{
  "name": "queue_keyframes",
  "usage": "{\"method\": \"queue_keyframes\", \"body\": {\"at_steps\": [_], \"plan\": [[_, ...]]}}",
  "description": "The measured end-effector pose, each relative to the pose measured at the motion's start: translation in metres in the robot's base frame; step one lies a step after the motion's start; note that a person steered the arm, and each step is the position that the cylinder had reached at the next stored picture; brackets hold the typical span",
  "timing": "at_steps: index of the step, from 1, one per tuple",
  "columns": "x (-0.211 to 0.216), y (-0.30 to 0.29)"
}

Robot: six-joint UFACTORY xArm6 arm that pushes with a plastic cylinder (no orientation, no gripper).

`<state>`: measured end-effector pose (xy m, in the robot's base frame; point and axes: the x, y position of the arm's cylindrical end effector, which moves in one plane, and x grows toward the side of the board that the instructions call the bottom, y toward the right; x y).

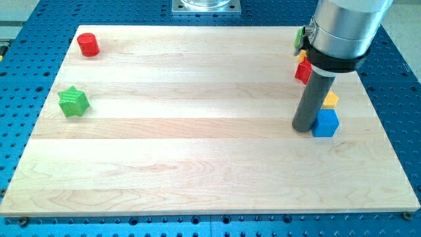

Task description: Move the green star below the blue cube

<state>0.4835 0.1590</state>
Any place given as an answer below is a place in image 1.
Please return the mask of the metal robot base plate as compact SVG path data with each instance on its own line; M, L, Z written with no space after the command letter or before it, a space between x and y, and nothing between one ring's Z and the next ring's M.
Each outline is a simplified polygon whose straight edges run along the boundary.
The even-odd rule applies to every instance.
M240 0L171 0L173 14L240 13Z

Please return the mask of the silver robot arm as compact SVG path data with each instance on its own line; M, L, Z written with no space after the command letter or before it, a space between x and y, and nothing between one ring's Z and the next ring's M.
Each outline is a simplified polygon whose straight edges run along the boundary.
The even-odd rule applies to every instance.
M358 69L393 0L319 0L303 29L309 62L322 70L347 73Z

